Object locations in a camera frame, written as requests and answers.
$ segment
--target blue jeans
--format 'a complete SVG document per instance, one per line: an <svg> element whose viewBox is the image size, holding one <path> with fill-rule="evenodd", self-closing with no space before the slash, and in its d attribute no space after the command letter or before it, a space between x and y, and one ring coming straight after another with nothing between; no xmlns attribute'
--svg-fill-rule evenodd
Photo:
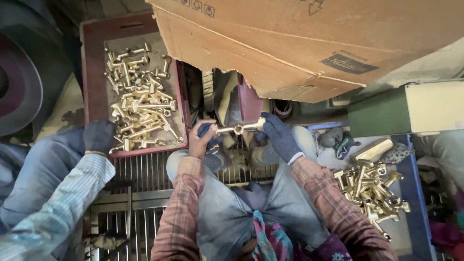
<svg viewBox="0 0 464 261"><path fill-rule="evenodd" d="M293 136L303 153L316 162L316 147L311 133L303 127L292 128ZM168 158L166 170L172 181L187 150L178 150ZM258 147L252 153L257 166L279 164L266 206L264 222L278 222L290 239L309 251L321 245L329 236L321 214L308 193L291 176L287 165L271 144ZM253 210L217 179L214 172L225 167L221 155L205 155L206 179L199 199L197 244L207 260L235 260L242 247L255 235Z"/></svg>
<svg viewBox="0 0 464 261"><path fill-rule="evenodd" d="M80 127L50 135L29 151L24 146L0 144L0 180L16 178L12 190L11 183L0 187L0 195L10 192L0 207L0 230L10 230L50 199L84 155L83 131ZM52 255L62 260L70 240Z"/></svg>

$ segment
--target cardboard box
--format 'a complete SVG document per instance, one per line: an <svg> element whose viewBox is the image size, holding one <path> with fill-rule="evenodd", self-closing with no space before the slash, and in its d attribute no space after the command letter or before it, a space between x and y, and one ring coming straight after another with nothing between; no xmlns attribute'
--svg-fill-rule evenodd
<svg viewBox="0 0 464 261"><path fill-rule="evenodd" d="M259 96L319 102L464 35L461 0L146 0L168 52L243 74Z"/></svg>

